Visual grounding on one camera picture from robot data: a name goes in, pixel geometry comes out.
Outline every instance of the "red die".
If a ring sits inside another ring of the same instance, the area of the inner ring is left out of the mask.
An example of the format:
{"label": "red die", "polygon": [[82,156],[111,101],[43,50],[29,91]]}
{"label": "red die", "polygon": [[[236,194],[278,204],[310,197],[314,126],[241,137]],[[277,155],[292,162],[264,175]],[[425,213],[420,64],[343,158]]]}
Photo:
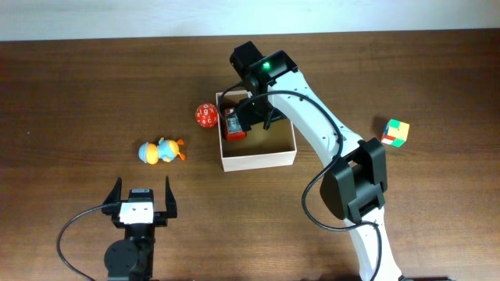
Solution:
{"label": "red die", "polygon": [[205,128],[211,128],[219,121],[217,107],[211,103],[204,103],[196,110],[196,121]]}

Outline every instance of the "white wall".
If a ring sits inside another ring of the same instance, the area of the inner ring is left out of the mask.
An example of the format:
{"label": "white wall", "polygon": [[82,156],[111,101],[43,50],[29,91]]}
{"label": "white wall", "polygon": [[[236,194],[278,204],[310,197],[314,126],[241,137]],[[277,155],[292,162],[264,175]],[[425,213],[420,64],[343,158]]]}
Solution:
{"label": "white wall", "polygon": [[500,0],[0,0],[0,41],[500,27]]}

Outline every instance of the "wire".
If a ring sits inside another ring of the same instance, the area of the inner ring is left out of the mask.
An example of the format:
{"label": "wire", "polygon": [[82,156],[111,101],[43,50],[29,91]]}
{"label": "wire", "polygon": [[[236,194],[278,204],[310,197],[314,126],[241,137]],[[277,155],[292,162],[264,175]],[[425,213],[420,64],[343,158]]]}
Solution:
{"label": "wire", "polygon": [[227,90],[225,90],[219,97],[219,100],[217,101],[217,113],[219,113],[219,116],[221,118],[224,118],[224,115],[222,114],[222,112],[220,111],[220,102],[222,101],[222,99],[224,98],[224,96],[227,94],[228,91],[231,91],[233,90],[234,88],[237,88],[237,87],[241,87],[243,86],[243,81],[240,81],[238,82],[237,84],[235,84],[234,86],[231,86],[229,88],[227,88]]}
{"label": "wire", "polygon": [[[220,110],[219,110],[219,105],[220,105],[220,102],[222,101],[222,98],[224,97],[224,95],[228,91],[231,91],[232,89],[234,89],[236,87],[240,87],[240,86],[242,86],[242,84],[243,84],[243,82],[235,84],[233,87],[230,87],[227,90],[225,90],[223,92],[223,94],[219,97],[219,103],[217,105],[217,111],[218,111],[219,115],[222,118],[225,118],[220,113]],[[334,128],[335,133],[337,134],[337,142],[338,142],[337,153],[332,158],[330,164],[328,164],[323,170],[321,170],[321,172],[318,173],[311,180],[311,182],[307,185],[307,187],[304,189],[304,193],[302,194],[302,209],[304,209],[305,215],[307,215],[307,217],[312,222],[314,222],[317,226],[319,226],[319,227],[321,227],[323,229],[326,229],[326,230],[330,230],[330,231],[350,231],[350,230],[357,229],[358,227],[362,227],[362,226],[372,226],[375,229],[375,232],[377,234],[377,241],[378,241],[377,264],[375,265],[375,271],[373,272],[372,278],[370,279],[370,281],[374,281],[375,278],[377,277],[377,273],[378,273],[378,271],[380,269],[380,263],[382,262],[381,261],[381,258],[382,258],[382,236],[380,234],[380,230],[378,228],[378,224],[376,224],[375,222],[361,222],[361,223],[355,224],[354,226],[347,226],[347,227],[327,226],[327,225],[319,222],[317,219],[315,219],[313,217],[313,215],[311,215],[311,213],[307,209],[307,204],[306,204],[307,195],[309,194],[309,192],[313,188],[314,184],[317,183],[317,181],[320,180],[324,176],[324,174],[327,173],[328,170],[330,170],[335,165],[335,163],[337,162],[337,160],[341,157],[342,148],[344,147],[344,141],[343,141],[344,137],[342,136],[342,133],[341,133],[340,129],[338,128],[337,124],[335,123],[335,121],[331,118],[330,114],[321,105],[319,105],[317,102],[315,102],[310,97],[308,97],[308,96],[306,96],[304,94],[300,94],[300,93],[295,92],[295,91],[282,91],[282,90],[278,90],[278,91],[271,91],[271,92],[267,92],[267,93],[263,93],[263,94],[259,94],[259,95],[254,95],[251,98],[246,99],[231,114],[228,114],[227,117],[229,118],[231,116],[234,116],[234,115],[238,114],[241,111],[242,108],[244,108],[245,106],[249,105],[250,103],[252,103],[253,101],[255,101],[255,100],[259,99],[259,98],[264,98],[264,97],[267,97],[267,96],[270,96],[270,95],[274,95],[274,94],[288,94],[288,95],[292,95],[292,96],[301,98],[301,101],[302,100],[308,101],[309,103],[311,103],[312,105],[314,105],[318,110],[320,110],[321,113],[323,113],[323,115],[325,116],[325,118],[330,122],[331,126]]]}
{"label": "wire", "polygon": [[119,203],[111,203],[111,204],[105,204],[105,205],[100,205],[100,206],[97,206],[97,207],[94,207],[92,209],[88,209],[87,211],[85,212],[81,212],[79,215],[76,215],[74,218],[70,219],[61,229],[61,231],[59,232],[59,235],[57,236],[57,242],[56,242],[56,247],[57,247],[57,254],[59,255],[59,257],[61,258],[62,262],[64,262],[64,264],[69,267],[73,272],[75,272],[76,274],[84,277],[85,279],[87,280],[90,280],[90,281],[95,281],[95,279],[91,278],[90,276],[86,275],[85,273],[81,272],[80,270],[76,269],[74,266],[72,266],[70,264],[70,262],[68,260],[66,260],[66,258],[64,258],[64,254],[61,252],[61,238],[63,238],[63,234],[64,234],[64,231],[66,231],[66,229],[68,228],[68,226],[70,226],[73,222],[75,222],[77,219],[81,218],[82,216],[86,215],[86,214],[90,214],[92,213],[93,211],[97,211],[97,210],[100,210],[102,208],[107,208],[107,207],[112,207],[112,206],[115,206],[115,205],[118,205]]}

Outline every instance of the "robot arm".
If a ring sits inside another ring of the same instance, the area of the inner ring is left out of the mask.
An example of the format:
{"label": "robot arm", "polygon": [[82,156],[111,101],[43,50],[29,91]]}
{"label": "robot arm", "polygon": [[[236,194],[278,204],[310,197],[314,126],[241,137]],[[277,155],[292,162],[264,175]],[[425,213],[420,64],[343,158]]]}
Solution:
{"label": "robot arm", "polygon": [[[323,113],[311,103],[293,95],[273,94],[268,96],[268,104],[257,104],[258,108],[253,110],[265,118],[259,119],[251,116],[252,112],[241,110],[238,119],[243,127],[249,128],[249,125],[266,119],[288,117],[312,145],[325,167],[337,154],[338,141],[343,141],[341,161],[323,180],[322,198],[332,213],[343,219],[347,226],[361,221],[379,225],[382,255],[375,280],[399,280],[402,273],[392,257],[384,225],[383,192],[387,189],[387,175],[385,153],[380,142],[375,139],[364,142],[358,134],[341,123],[313,93],[295,63],[284,52],[263,57],[253,43],[248,42],[235,49],[230,61],[244,81],[249,95],[294,91],[311,98],[328,112],[340,129],[342,140],[338,140],[334,128]],[[284,116],[272,116],[275,109]],[[349,162],[358,165],[351,168]],[[377,233],[371,227],[359,227],[351,230],[350,234],[359,259],[359,274],[362,280],[370,280],[377,263]]]}

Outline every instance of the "rubber duck toy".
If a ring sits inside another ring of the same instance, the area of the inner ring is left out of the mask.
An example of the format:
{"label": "rubber duck toy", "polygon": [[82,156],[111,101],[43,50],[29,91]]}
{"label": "rubber duck toy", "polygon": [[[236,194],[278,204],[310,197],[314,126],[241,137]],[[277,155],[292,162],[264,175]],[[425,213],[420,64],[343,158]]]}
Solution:
{"label": "rubber duck toy", "polygon": [[186,155],[179,152],[179,145],[183,145],[184,141],[179,139],[175,140],[165,140],[161,138],[158,142],[158,146],[150,143],[145,143],[139,148],[139,158],[144,163],[149,163],[154,165],[158,162],[158,159],[162,159],[165,162],[170,162],[175,159],[176,156],[182,160],[186,160]]}

